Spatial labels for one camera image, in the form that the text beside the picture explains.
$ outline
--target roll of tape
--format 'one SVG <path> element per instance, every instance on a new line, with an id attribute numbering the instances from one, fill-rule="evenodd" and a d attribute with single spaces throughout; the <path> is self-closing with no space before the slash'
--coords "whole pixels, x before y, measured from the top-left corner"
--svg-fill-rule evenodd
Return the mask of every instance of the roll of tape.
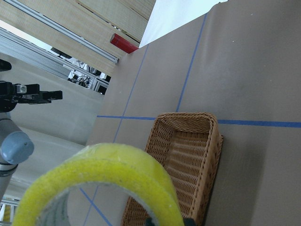
<path id="1" fill-rule="evenodd" d="M 70 225 L 68 193 L 89 182 L 122 187 L 147 210 L 155 225 L 184 225 L 172 181 L 154 158 L 129 145 L 98 144 L 37 179 L 25 192 L 12 226 Z"/>

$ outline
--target yellow strip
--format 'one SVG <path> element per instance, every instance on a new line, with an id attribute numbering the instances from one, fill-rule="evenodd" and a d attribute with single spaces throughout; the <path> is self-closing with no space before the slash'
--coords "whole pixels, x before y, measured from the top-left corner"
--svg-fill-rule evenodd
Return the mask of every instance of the yellow strip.
<path id="1" fill-rule="evenodd" d="M 156 225 L 184 225 L 172 181 L 154 158 L 132 146 L 98 144 L 36 180 L 21 200 L 12 226 L 41 225 L 37 219 L 55 197 L 87 182 L 111 183 L 135 194 Z"/>

